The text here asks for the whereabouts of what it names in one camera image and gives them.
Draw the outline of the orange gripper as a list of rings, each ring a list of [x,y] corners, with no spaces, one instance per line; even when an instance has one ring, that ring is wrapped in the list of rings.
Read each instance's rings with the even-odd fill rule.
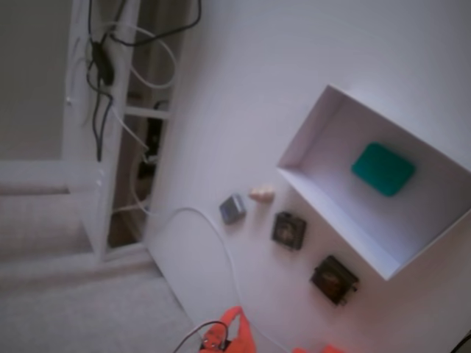
[[[229,339],[229,327],[239,315],[238,334],[233,339]],[[241,306],[234,306],[226,310],[221,318],[221,322],[213,322],[208,331],[202,337],[200,345],[201,352],[234,352],[234,353],[256,353],[255,340],[252,336],[249,321],[242,313]]]

